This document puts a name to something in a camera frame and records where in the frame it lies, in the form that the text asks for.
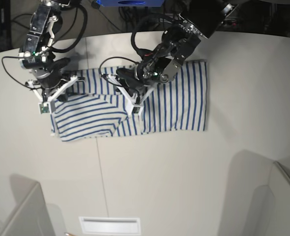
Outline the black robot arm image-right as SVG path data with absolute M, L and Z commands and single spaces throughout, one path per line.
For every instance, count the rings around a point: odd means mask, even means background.
M 128 91 L 140 92 L 155 84 L 173 81 L 185 60 L 192 55 L 202 38 L 208 39 L 232 13 L 235 5 L 226 0 L 193 0 L 179 19 L 161 13 L 144 17 L 131 34 L 131 45 L 141 57 L 133 69 L 117 69 L 116 79 Z M 143 49 L 136 45 L 135 37 L 144 23 L 153 19 L 164 19 L 171 23 L 155 49 Z

